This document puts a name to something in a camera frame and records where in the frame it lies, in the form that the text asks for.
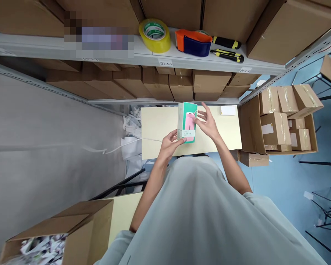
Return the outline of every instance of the wall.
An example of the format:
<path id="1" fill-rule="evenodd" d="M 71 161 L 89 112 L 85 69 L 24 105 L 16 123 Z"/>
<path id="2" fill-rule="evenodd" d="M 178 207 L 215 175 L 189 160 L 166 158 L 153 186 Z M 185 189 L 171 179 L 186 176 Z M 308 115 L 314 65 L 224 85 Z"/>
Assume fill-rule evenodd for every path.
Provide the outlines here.
<path id="1" fill-rule="evenodd" d="M 122 117 L 0 74 L 0 145 L 73 142 L 110 150 Z M 121 151 L 76 146 L 0 152 L 0 250 L 5 240 L 125 177 Z"/>

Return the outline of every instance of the person's left hand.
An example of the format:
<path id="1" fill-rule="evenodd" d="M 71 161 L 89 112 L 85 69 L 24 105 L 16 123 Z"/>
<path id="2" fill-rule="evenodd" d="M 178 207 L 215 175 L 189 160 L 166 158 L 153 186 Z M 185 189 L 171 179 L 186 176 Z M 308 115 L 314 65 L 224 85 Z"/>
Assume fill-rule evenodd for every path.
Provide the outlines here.
<path id="1" fill-rule="evenodd" d="M 178 130 L 175 129 L 163 138 L 161 150 L 159 151 L 157 160 L 160 159 L 168 163 L 172 158 L 176 148 L 186 142 L 186 137 L 174 142 L 174 140 L 177 139 L 177 131 Z"/>

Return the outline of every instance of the yellow tape roll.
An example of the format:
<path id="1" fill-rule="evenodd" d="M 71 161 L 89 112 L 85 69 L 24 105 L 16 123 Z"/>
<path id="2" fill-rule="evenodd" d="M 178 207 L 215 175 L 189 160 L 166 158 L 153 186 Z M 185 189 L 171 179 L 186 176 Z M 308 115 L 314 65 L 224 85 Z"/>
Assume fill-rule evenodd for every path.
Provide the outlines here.
<path id="1" fill-rule="evenodd" d="M 154 53 L 170 49 L 171 41 L 166 24 L 158 19 L 146 19 L 139 25 L 139 32 L 146 47 Z"/>

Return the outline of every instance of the hand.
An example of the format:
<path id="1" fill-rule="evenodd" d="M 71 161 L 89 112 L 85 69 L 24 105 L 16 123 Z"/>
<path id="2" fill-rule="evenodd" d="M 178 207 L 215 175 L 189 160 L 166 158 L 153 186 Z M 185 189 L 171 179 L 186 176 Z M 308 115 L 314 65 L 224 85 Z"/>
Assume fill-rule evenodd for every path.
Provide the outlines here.
<path id="1" fill-rule="evenodd" d="M 198 118 L 193 118 L 194 122 L 200 127 L 200 129 L 209 136 L 213 141 L 221 138 L 220 133 L 218 132 L 216 122 L 211 114 L 210 108 L 203 102 L 202 106 L 205 108 L 206 112 L 201 110 L 197 111 L 197 117 L 203 119 L 204 121 L 199 120 Z"/>
<path id="2" fill-rule="evenodd" d="M 178 130 L 175 129 L 163 138 L 161 150 L 159 151 L 157 160 L 160 159 L 161 161 L 168 163 L 169 160 L 172 158 L 176 148 L 186 142 L 186 137 L 180 139 L 177 142 L 174 142 L 174 140 L 177 139 L 177 131 Z"/>

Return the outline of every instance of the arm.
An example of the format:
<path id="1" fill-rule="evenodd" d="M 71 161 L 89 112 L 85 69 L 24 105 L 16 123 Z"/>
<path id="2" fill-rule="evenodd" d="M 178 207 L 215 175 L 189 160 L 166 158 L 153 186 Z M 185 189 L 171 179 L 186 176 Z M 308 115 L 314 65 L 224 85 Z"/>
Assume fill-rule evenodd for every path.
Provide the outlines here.
<path id="1" fill-rule="evenodd" d="M 142 220 L 147 214 L 147 211 L 151 207 L 151 204 L 163 186 L 164 174 L 166 172 L 168 162 L 172 158 L 176 148 L 186 141 L 186 138 L 183 138 L 177 142 L 174 142 L 176 138 L 177 130 L 174 130 L 170 132 L 162 141 L 158 158 L 154 163 L 150 178 L 147 181 L 147 185 L 131 221 L 130 231 L 134 233 L 138 230 Z"/>
<path id="2" fill-rule="evenodd" d="M 197 116 L 204 121 L 195 118 L 194 122 L 216 144 L 228 183 L 240 194 L 252 192 L 248 180 L 220 136 L 209 107 L 207 107 L 205 103 L 202 103 L 202 105 L 206 112 L 199 110 Z"/>

